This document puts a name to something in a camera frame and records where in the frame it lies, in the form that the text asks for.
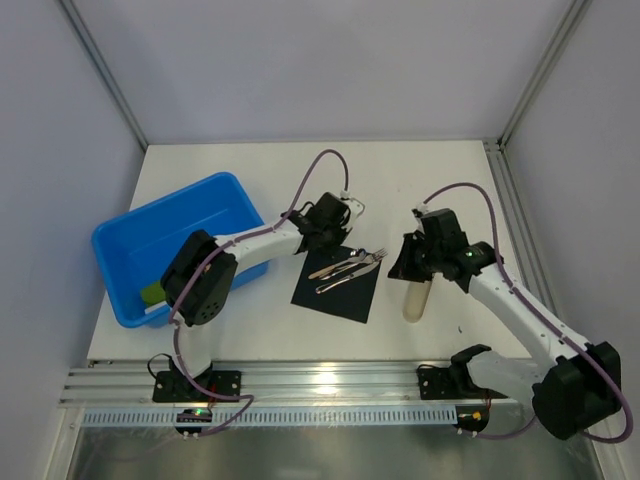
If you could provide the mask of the silver fork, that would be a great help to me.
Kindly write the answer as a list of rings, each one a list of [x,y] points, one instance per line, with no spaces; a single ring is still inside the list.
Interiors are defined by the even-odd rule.
[[[375,252],[360,252],[335,266],[327,267],[309,276],[322,282],[315,289],[316,294],[323,294],[339,285],[355,280],[376,270],[387,255],[386,249]]]

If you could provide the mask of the silver knife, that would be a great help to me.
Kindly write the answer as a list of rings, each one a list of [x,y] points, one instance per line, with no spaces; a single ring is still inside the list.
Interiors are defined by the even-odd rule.
[[[320,289],[326,290],[326,289],[331,288],[333,285],[339,285],[339,284],[342,284],[342,283],[345,283],[345,282],[349,282],[349,281],[351,281],[353,279],[359,278],[361,276],[364,276],[364,275],[374,271],[375,269],[377,269],[379,267],[379,265],[380,265],[379,262],[373,263],[371,265],[367,265],[367,266],[365,266],[363,268],[360,268],[359,270],[357,270],[357,271],[355,271],[353,273],[350,273],[349,275],[347,275],[345,277],[340,278],[339,280],[334,280],[334,281],[331,281],[331,282],[329,282],[327,284],[321,285]]]

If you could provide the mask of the black paper napkin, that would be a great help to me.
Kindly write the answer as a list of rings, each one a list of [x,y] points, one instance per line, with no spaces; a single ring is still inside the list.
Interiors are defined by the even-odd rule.
[[[316,288],[324,281],[309,279],[311,274],[320,269],[346,260],[353,251],[354,249],[351,247],[340,246],[330,253],[308,252],[293,291],[291,304],[310,311],[366,324],[380,266],[322,294],[317,294]]]

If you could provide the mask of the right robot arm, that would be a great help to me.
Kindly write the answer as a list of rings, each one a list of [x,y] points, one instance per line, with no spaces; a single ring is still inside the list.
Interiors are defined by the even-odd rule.
[[[462,396],[498,392],[535,414],[554,437],[566,440],[618,413],[621,361],[607,342],[576,333],[513,280],[487,242],[472,244],[450,209],[415,209],[418,227],[403,236],[388,276],[429,283],[437,275],[491,311],[530,354],[508,359],[477,344],[450,359],[448,376]]]

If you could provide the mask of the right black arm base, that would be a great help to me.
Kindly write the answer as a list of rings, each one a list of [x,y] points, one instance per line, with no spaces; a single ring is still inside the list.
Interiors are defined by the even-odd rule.
[[[455,398],[448,368],[421,364],[416,368],[416,375],[422,400],[452,400]]]

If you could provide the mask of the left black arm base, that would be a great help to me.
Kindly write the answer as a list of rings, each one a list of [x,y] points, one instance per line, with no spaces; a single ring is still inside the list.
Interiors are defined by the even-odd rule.
[[[242,373],[237,370],[211,370],[195,378],[210,393],[237,397],[241,393]],[[152,394],[154,403],[205,403],[216,399],[196,389],[179,370],[160,371]]]

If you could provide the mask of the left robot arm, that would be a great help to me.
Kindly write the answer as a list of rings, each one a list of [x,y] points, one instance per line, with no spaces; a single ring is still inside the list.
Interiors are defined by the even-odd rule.
[[[189,235],[161,277],[174,328],[173,362],[193,384],[211,367],[204,328],[224,308],[232,283],[271,260],[341,246],[365,206],[348,192],[326,192],[300,209],[289,208],[268,224],[231,235],[204,230]]]

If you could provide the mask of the green packet in bin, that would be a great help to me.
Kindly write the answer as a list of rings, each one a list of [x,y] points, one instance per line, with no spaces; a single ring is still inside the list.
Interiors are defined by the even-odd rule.
[[[165,291],[159,281],[147,285],[140,290],[140,298],[145,313],[150,313],[166,304]]]

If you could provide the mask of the blue plastic bin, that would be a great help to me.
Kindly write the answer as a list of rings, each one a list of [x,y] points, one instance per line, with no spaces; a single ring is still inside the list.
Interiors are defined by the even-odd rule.
[[[147,312],[141,291],[160,280],[192,232],[229,235],[263,224],[238,179],[219,172],[99,225],[91,243],[118,324],[167,324],[169,308]]]

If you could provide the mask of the aluminium rail frame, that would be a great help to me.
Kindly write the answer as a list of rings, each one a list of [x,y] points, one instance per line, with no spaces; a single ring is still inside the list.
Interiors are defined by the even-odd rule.
[[[167,360],[97,361],[69,371],[60,407],[151,407],[152,373]],[[416,370],[421,364],[445,367],[446,361],[260,361],[218,362],[216,370],[241,373],[243,394],[255,407],[417,405]]]

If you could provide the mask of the right frame post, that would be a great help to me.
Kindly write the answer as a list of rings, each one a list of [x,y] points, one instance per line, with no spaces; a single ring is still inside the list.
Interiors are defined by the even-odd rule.
[[[573,0],[569,2],[566,11],[561,16],[547,46],[536,63],[501,135],[497,139],[497,144],[501,150],[506,149],[518,131],[525,116],[540,95],[564,51],[568,47],[591,4],[591,0]]]

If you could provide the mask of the frame post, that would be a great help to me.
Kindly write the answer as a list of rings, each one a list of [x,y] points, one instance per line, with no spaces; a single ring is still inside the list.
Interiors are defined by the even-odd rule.
[[[573,0],[569,2],[566,11],[561,16],[547,46],[536,63],[501,135],[497,139],[497,144],[501,150],[506,149],[518,131],[525,116],[540,95],[564,51],[568,47],[591,4],[591,0]]]
[[[100,82],[112,99],[121,118],[136,139],[142,151],[146,152],[149,147],[147,136],[127,101],[118,81],[113,75],[79,8],[75,2],[71,0],[57,0],[56,4],[85,52],[85,55],[91,63]]]

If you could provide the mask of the left frame post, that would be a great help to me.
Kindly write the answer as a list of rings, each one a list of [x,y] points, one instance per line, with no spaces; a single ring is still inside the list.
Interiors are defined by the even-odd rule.
[[[127,101],[118,81],[113,75],[79,8],[75,2],[71,0],[57,0],[56,4],[85,52],[85,55],[91,63],[100,82],[112,99],[121,118],[136,139],[142,151],[146,152],[149,147],[147,136]]]

